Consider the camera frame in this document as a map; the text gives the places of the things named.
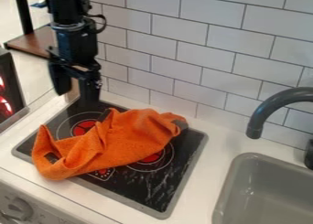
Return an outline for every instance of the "cloth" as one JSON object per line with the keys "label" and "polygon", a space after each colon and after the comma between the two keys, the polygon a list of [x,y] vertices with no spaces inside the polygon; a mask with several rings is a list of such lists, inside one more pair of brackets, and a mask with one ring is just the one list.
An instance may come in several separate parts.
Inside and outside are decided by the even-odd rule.
{"label": "cloth", "polygon": [[[183,117],[169,112],[110,109],[82,136],[55,141],[48,127],[40,126],[32,159],[45,178],[62,180],[140,161],[161,151],[186,126]],[[54,164],[47,158],[51,154],[57,157]]]}

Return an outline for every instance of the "backsplash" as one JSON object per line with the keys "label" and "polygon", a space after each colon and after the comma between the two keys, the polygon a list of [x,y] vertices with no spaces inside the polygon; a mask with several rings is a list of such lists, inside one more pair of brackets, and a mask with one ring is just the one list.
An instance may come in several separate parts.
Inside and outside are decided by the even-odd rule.
{"label": "backsplash", "polygon": [[[109,92],[244,132],[261,101],[313,86],[313,0],[92,1]],[[263,138],[304,149],[312,113],[275,112]]]}

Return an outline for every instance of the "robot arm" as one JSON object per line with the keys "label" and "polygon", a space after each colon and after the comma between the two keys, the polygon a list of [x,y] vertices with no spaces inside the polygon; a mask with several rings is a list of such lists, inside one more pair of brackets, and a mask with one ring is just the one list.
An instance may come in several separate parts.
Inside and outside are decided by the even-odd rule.
{"label": "robot arm", "polygon": [[[56,48],[49,48],[49,72],[57,94],[70,91],[70,78],[75,78],[79,80],[81,100],[84,103],[98,101],[101,66],[94,58],[98,54],[97,34],[106,28],[105,17],[88,14],[92,8],[90,0],[46,2],[52,17],[51,27],[58,40]],[[103,19],[100,29],[92,17]]]}

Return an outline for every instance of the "stovetop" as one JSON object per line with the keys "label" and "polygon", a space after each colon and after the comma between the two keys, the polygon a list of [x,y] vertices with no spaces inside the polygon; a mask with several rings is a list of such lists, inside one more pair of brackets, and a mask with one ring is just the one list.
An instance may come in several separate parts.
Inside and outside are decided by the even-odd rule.
{"label": "stovetop", "polygon": [[[55,139],[83,135],[107,108],[126,109],[99,101],[82,107],[76,101],[48,124]],[[13,150],[31,162],[37,132]],[[158,219],[170,216],[208,137],[187,129],[161,152],[127,166],[108,168],[70,180]]]}

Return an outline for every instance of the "wooden shelf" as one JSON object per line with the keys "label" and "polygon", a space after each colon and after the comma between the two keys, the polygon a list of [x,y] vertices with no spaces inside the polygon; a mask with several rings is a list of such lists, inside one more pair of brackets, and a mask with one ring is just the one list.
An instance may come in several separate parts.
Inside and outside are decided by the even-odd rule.
{"label": "wooden shelf", "polygon": [[17,37],[5,43],[7,48],[20,50],[47,59],[49,46],[56,46],[51,27],[44,26],[33,33]]}

